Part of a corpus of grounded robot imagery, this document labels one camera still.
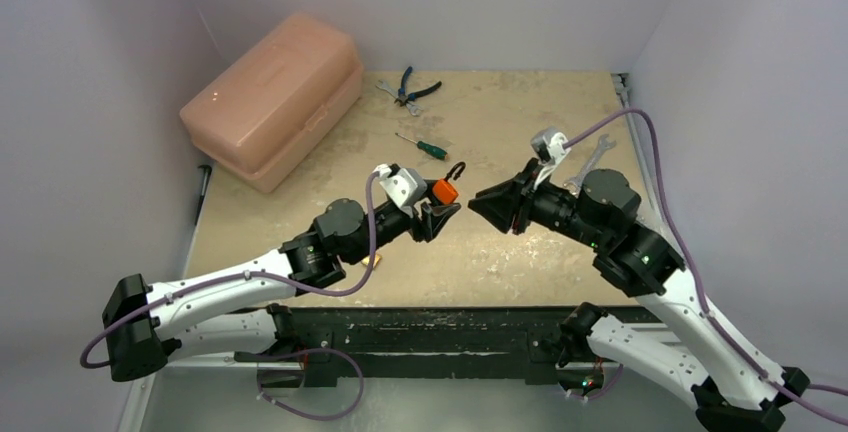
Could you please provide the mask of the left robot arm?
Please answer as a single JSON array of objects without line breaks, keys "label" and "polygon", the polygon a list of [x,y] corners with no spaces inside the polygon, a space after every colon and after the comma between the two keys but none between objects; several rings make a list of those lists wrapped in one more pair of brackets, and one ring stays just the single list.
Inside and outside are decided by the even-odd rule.
[{"label": "left robot arm", "polygon": [[253,311],[260,302],[308,293],[344,297],[362,289],[368,267],[353,286],[336,290],[347,264],[376,256],[380,247],[408,235],[431,242],[461,208],[444,179],[379,180],[386,201],[375,205],[341,198],[316,216],[308,229],[277,248],[202,277],[147,283],[139,274],[120,279],[101,315],[103,332],[88,344],[81,366],[97,368],[89,355],[104,342],[113,381],[149,376],[172,361],[216,352],[266,353],[284,361],[297,351],[298,334],[276,311]]}]

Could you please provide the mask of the orange padlock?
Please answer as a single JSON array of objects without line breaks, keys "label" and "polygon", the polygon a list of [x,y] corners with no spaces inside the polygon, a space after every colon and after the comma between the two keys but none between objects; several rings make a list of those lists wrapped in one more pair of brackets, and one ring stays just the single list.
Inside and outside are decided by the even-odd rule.
[{"label": "orange padlock", "polygon": [[442,205],[453,204],[459,197],[459,192],[453,185],[453,181],[458,180],[466,169],[464,161],[457,162],[446,175],[436,180],[431,187],[433,200]]}]

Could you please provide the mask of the brass padlock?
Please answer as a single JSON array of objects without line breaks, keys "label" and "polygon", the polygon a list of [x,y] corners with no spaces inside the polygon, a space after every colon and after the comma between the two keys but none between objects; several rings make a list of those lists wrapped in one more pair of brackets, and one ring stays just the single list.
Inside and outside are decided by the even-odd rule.
[{"label": "brass padlock", "polygon": [[365,257],[362,260],[362,264],[364,266],[376,267],[380,263],[381,260],[382,260],[382,256],[379,255],[379,254],[376,254],[373,258],[371,258],[370,256]]}]

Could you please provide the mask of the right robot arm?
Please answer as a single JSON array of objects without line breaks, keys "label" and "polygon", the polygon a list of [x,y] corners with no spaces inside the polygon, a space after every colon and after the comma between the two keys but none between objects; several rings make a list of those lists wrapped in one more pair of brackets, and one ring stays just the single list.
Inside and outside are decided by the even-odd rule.
[{"label": "right robot arm", "polygon": [[640,203],[618,171],[594,170],[572,194],[543,178],[531,160],[469,206],[503,233],[520,234],[535,223],[587,245],[601,276],[680,341],[679,348],[667,346],[586,302],[560,326],[553,345],[560,364],[590,354],[617,362],[674,394],[709,431],[779,430],[782,407],[807,389],[809,378],[767,358],[699,296],[683,258],[639,222]]}]

